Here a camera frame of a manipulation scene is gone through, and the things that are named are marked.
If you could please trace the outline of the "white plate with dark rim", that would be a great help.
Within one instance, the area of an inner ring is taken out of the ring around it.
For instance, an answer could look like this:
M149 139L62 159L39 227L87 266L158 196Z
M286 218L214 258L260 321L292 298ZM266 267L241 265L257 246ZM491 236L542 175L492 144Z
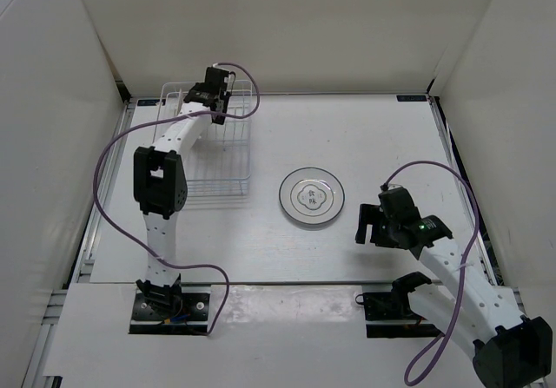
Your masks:
M281 210L303 227L325 227L344 208L346 195L339 179L323 168L303 167L289 173L278 191Z

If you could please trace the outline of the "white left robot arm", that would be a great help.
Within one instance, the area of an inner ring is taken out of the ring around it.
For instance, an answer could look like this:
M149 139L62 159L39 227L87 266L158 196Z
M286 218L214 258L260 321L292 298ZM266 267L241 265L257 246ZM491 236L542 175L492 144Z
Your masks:
M144 302L164 319L184 314L176 257L176 225L188 198L183 160L197 139L213 124L222 124L235 74L209 67L205 78L189 91L171 92L164 114L180 117L156 129L154 142L136 149L133 158L134 199L139 204L150 249L147 272L136 284Z

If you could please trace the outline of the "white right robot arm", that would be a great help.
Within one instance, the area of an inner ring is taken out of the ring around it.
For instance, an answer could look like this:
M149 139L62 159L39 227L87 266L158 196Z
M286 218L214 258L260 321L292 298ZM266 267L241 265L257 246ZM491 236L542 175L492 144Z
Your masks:
M357 296L368 323L405 337L449 337L472 361L485 387L525 387L552 370L553 331L527 317L471 266L437 216L422 216L403 187L383 190L376 205L360 205L358 244L409 251L434 274L406 274L388 292Z

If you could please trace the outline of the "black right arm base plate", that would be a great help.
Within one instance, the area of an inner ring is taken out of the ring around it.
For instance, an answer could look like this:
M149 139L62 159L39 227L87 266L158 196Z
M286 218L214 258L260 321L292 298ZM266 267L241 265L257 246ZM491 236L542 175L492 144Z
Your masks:
M404 311L390 292L360 293L355 303L364 310L368 339L435 338L440 331L421 316Z

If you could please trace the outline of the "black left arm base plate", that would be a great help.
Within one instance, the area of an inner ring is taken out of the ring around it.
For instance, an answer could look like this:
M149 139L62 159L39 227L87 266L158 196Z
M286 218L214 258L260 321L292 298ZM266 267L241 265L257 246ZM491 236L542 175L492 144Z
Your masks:
M155 306L136 291L129 334L201 336L209 327L210 290L185 287L172 306Z

